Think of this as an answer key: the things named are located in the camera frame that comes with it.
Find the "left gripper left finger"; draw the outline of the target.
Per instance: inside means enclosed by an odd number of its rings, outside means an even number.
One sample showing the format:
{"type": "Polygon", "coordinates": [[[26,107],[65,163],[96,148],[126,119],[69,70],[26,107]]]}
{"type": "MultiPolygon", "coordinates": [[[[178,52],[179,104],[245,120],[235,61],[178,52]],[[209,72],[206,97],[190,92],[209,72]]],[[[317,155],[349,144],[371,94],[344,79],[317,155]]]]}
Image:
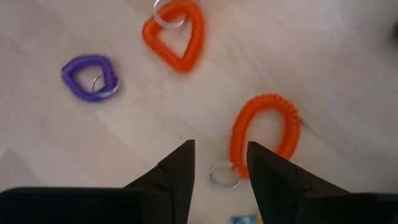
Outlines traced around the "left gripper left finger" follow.
{"type": "Polygon", "coordinates": [[[195,141],[125,187],[16,187],[1,192],[1,223],[186,223],[195,141]]]}

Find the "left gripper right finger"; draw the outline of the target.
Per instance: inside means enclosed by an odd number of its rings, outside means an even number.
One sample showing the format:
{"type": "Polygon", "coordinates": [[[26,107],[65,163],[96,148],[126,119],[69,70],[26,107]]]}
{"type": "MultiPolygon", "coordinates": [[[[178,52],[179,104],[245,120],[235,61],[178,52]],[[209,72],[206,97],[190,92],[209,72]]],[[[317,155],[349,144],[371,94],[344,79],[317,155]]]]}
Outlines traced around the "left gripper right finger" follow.
{"type": "Polygon", "coordinates": [[[397,224],[397,195],[351,193],[257,142],[247,149],[249,180],[264,223],[397,224]]]}

